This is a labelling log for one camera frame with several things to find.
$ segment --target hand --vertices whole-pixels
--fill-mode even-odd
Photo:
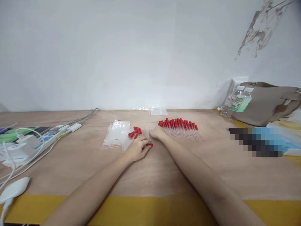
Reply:
[[[153,138],[161,139],[163,136],[167,135],[165,130],[161,126],[156,126],[154,130],[150,131],[150,135]]]
[[[143,148],[146,144],[151,143],[146,137],[140,136],[137,137],[126,150],[125,155],[131,161],[137,161],[142,159],[146,153],[151,149],[151,146],[148,145]]]

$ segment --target bottle label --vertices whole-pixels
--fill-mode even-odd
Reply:
[[[227,98],[227,100],[226,100],[226,102],[225,102],[225,106],[227,106],[227,107],[231,107],[232,106],[232,104],[234,103],[234,101],[235,101],[235,97],[236,96],[228,96],[228,98]]]
[[[236,97],[230,109],[236,112],[244,112],[245,108],[248,106],[251,100],[252,97],[249,98]]]

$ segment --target bottle cap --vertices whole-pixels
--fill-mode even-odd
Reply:
[[[245,88],[244,86],[238,86],[236,89],[243,90],[244,88]]]
[[[253,91],[253,89],[254,89],[254,88],[251,88],[251,87],[246,87],[244,91],[246,91],[246,92],[252,92],[252,91]]]

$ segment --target clear plastic bag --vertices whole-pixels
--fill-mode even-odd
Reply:
[[[133,138],[130,138],[129,137],[129,133],[133,132],[134,130],[131,129],[131,130],[127,130],[127,131],[122,131],[122,133],[124,133],[126,135],[126,138],[123,140],[123,143],[122,143],[122,152],[125,152],[129,145],[133,142]]]
[[[102,149],[114,148],[121,146],[128,134],[123,131],[130,130],[130,121],[114,121],[108,128],[107,136],[103,140]]]
[[[150,115],[168,115],[167,110],[164,108],[151,108]]]

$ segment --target gray cable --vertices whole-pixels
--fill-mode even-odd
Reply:
[[[64,127],[64,126],[67,126],[67,125],[71,125],[71,124],[76,123],[76,122],[79,122],[79,121],[82,121],[82,120],[84,120],[84,119],[90,117],[91,115],[93,115],[93,113],[94,113],[96,110],[99,110],[99,108],[95,108],[94,110],[91,109],[90,112],[89,112],[86,116],[84,116],[84,117],[82,117],[82,118],[80,118],[80,119],[72,120],[72,121],[68,122],[67,124],[65,124],[65,125],[63,125],[63,126],[61,126],[61,127],[54,127],[54,128],[52,128],[51,130],[49,130],[48,134],[49,134],[49,135],[55,135],[55,134],[57,134],[57,133],[59,132],[59,129],[60,129],[60,128],[62,128],[62,127]]]

